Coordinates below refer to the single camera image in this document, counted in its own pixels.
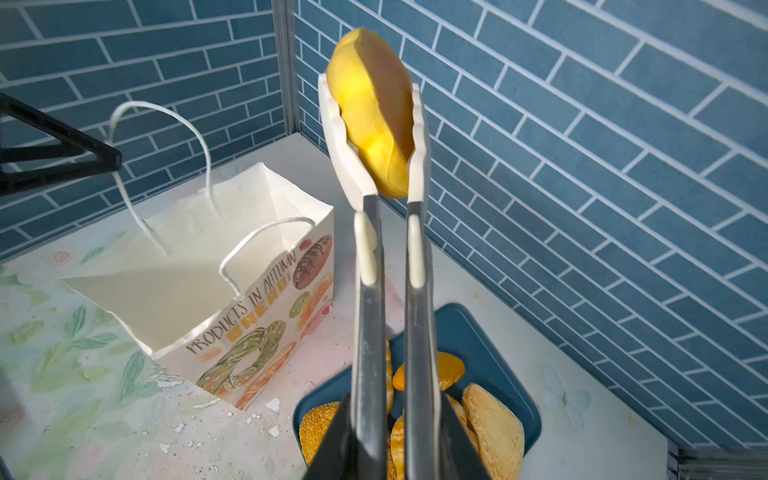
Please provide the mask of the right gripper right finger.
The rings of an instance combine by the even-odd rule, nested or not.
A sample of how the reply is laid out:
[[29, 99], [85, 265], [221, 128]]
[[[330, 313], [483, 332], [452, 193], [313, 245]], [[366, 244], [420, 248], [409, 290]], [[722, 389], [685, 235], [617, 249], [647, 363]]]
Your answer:
[[469, 440], [449, 401], [441, 402], [439, 458], [442, 479], [489, 479], [483, 462]]

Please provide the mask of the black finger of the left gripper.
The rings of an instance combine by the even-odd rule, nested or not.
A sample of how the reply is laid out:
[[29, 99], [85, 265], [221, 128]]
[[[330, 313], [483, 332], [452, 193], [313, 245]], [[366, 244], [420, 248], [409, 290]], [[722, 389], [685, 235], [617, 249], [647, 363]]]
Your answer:
[[2, 147], [1, 163], [28, 163], [43, 160], [64, 162], [29, 171], [1, 173], [1, 195], [8, 196], [99, 174], [114, 173], [121, 167], [119, 150], [71, 127], [5, 93], [1, 113], [55, 138], [55, 144]]

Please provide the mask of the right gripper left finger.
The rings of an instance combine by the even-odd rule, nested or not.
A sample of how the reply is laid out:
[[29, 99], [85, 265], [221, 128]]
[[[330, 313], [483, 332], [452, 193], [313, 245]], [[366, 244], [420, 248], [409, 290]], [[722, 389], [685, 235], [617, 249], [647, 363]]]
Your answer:
[[352, 480], [357, 478], [356, 437], [348, 407], [335, 413], [304, 479]]

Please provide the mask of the large twisted ring bread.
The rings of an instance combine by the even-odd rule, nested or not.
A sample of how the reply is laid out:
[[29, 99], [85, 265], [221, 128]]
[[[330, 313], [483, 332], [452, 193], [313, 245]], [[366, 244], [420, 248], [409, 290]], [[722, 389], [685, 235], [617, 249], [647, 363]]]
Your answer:
[[[394, 401], [394, 393], [397, 391], [393, 387], [393, 377], [396, 371], [392, 366], [392, 355], [390, 342], [385, 342], [386, 346], [386, 382], [387, 382], [387, 411], [391, 410]], [[459, 418], [469, 440], [473, 444], [475, 450], [478, 450], [478, 440], [474, 431], [470, 428], [468, 423], [468, 416], [465, 408], [462, 404], [455, 400], [453, 397], [448, 396], [447, 400], [450, 402], [455, 410], [456, 415]], [[390, 429], [389, 437], [387, 439], [387, 478], [388, 479], [405, 479], [406, 478], [406, 465], [405, 465], [405, 416], [401, 415], [394, 421], [393, 426]]]

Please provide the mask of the orange oval bread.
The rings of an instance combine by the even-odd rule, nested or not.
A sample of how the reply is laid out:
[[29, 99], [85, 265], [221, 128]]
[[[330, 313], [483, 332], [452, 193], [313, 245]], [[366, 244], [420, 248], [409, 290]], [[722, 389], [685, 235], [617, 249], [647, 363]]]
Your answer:
[[[438, 352], [437, 360], [439, 388], [441, 391], [446, 391], [464, 376], [466, 367], [459, 357], [443, 351]], [[394, 374], [393, 387], [397, 391], [405, 390], [404, 364], [402, 364]]]

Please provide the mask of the white paper bread bag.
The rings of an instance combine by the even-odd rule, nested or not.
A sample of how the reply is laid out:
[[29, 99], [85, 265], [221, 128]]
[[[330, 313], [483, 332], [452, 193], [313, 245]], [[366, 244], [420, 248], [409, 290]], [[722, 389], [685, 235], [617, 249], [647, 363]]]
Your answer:
[[334, 210], [307, 192], [298, 135], [120, 237], [66, 286], [171, 373], [245, 409], [332, 307]]

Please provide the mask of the small yellow bread piece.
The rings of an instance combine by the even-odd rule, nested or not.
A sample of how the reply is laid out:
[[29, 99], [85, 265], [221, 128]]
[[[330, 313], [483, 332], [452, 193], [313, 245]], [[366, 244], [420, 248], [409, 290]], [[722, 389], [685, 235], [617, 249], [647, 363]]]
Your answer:
[[347, 139], [379, 193], [407, 196], [407, 162], [414, 150], [409, 72], [376, 32], [361, 27], [336, 45], [326, 70]]

